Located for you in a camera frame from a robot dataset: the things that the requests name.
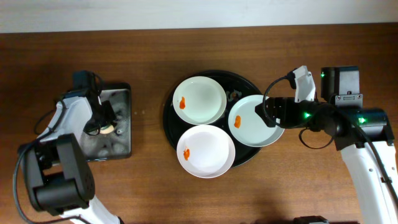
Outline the green yellow sponge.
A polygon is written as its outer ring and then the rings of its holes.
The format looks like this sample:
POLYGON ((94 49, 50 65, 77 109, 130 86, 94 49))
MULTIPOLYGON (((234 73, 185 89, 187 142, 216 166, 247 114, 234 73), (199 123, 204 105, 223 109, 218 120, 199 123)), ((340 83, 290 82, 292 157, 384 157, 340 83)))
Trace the green yellow sponge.
POLYGON ((100 134, 109 134, 114 131, 114 126, 112 124, 109 124, 107 126, 103 126, 99 129, 100 134))

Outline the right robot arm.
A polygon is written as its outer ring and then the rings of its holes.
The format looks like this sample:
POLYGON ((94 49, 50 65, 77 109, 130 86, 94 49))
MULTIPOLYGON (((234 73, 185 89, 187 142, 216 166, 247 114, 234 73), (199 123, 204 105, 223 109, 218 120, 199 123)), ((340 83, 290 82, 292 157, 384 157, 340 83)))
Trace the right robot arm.
POLYGON ((306 66, 282 77, 293 97, 265 93, 255 112, 270 128, 324 131, 340 152, 356 189, 365 223, 397 223, 397 165, 389 118, 366 109, 357 66, 323 67, 317 93, 306 66))

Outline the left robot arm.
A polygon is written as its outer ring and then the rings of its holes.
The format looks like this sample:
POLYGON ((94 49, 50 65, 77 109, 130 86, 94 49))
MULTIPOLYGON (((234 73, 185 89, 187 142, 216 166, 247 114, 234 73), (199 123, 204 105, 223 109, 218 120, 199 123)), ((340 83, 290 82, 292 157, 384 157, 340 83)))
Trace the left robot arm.
POLYGON ((114 131, 116 115, 110 102, 101 101, 104 82, 87 70, 73 74, 73 88, 58 100, 48 126, 35 140, 23 144, 13 172, 12 193, 20 217, 17 193, 22 172, 30 204, 48 212, 52 223, 122 223, 95 195, 95 181, 83 153, 82 134, 97 136, 114 131))

